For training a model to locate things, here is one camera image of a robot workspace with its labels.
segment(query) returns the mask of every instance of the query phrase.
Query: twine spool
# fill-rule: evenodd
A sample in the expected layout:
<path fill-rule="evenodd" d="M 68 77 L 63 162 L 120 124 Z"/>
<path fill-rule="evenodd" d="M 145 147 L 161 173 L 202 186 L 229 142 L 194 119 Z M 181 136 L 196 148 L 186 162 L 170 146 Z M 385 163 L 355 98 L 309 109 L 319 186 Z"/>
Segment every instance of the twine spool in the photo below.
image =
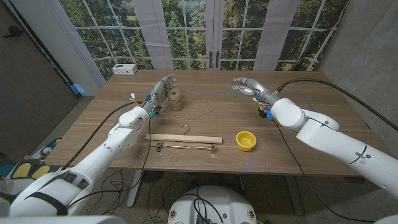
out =
<path fill-rule="evenodd" d="M 177 88 L 170 90 L 167 98 L 169 99 L 170 107 L 173 111 L 179 111 L 182 109 L 180 90 L 178 90 Z"/>

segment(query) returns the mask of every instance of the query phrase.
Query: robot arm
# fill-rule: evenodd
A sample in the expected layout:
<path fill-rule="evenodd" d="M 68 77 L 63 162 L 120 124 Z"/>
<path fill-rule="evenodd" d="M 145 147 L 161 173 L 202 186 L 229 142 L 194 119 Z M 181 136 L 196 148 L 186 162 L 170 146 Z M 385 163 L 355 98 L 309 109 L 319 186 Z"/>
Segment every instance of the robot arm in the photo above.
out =
<path fill-rule="evenodd" d="M 398 198 L 398 160 L 357 139 L 339 132 L 339 124 L 331 117 L 303 110 L 287 98 L 270 91 L 258 81 L 236 78 L 242 86 L 232 86 L 249 96 L 272 104 L 273 117 L 296 133 L 305 144 L 327 153 L 352 167 L 365 178 Z"/>
<path fill-rule="evenodd" d="M 116 156 L 133 146 L 142 123 L 153 118 L 175 87 L 173 75 L 158 81 L 146 101 L 121 115 L 108 138 L 75 167 L 43 175 L 21 192 L 10 207 L 10 217 L 77 215 L 87 199 L 69 204 L 88 195 Z"/>

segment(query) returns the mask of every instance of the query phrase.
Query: small white device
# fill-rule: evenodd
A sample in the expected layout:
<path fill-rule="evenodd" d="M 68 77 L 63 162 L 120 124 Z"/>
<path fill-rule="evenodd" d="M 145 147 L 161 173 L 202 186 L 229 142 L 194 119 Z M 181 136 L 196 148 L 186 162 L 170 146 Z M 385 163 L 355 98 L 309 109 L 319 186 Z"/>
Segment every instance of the small white device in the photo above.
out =
<path fill-rule="evenodd" d="M 136 64 L 116 64 L 112 68 L 115 75 L 133 75 L 137 71 Z"/>

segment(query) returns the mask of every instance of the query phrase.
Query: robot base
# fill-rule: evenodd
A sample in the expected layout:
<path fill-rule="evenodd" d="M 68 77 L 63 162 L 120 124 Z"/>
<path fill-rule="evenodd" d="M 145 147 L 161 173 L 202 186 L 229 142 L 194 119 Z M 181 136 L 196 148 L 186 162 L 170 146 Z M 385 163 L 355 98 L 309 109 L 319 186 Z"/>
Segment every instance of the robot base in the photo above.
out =
<path fill-rule="evenodd" d="M 174 202 L 170 209 L 168 224 L 205 223 L 196 212 L 194 195 L 209 201 L 218 211 L 223 223 L 256 224 L 256 214 L 251 204 L 240 194 L 226 187 L 207 185 L 192 189 Z M 195 202 L 196 208 L 209 223 L 222 223 L 216 210 L 201 200 Z"/>

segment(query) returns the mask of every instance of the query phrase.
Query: yellow cup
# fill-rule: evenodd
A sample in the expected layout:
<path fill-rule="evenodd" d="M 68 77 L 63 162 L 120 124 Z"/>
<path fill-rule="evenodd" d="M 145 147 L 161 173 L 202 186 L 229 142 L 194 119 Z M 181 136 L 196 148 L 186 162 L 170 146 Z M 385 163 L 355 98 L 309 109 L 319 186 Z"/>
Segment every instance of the yellow cup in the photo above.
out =
<path fill-rule="evenodd" d="M 241 131 L 236 135 L 236 143 L 242 151 L 250 151 L 256 143 L 256 137 L 249 131 Z"/>

